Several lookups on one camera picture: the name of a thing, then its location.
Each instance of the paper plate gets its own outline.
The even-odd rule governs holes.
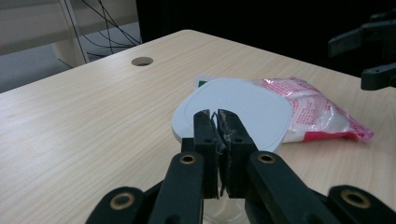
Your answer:
[[[234,112],[259,150],[275,151],[282,143],[291,120],[290,103],[282,96],[249,81],[218,78],[195,90],[172,117],[175,137],[193,137],[193,116],[209,109]]]

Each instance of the dark floor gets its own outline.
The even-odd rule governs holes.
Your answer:
[[[122,31],[140,42],[140,29],[138,22],[123,25]],[[109,29],[112,47],[110,48],[107,36],[107,30],[86,35],[83,37],[90,61],[95,61],[112,53],[131,48],[134,41],[128,38],[117,28]],[[45,77],[54,76],[71,69],[68,64],[59,60],[52,50],[52,45],[41,46],[32,49],[26,49],[0,56],[0,93],[10,91],[20,86],[38,81]]]

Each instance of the plastic bag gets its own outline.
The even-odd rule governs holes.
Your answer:
[[[369,141],[374,136],[371,130],[304,80],[290,77],[256,79],[252,82],[282,95],[290,102],[292,118],[284,143],[340,137]]]

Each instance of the pink plastic bag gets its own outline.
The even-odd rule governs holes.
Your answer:
[[[374,135],[304,80],[296,77],[264,78],[253,80],[253,83],[282,95],[290,102],[292,118],[284,143],[340,137],[369,141]]]

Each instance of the screw hole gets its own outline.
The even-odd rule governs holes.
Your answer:
[[[361,193],[345,189],[341,192],[341,198],[346,202],[355,207],[369,208],[371,206],[370,201]]]
[[[193,164],[195,163],[195,157],[193,157],[192,155],[182,156],[180,158],[180,162],[187,165]]]
[[[268,154],[261,154],[257,157],[259,159],[259,161],[264,162],[264,163],[274,163],[275,162],[275,158],[268,155]]]
[[[134,203],[134,195],[130,192],[119,193],[110,201],[110,207],[114,210],[122,210]]]

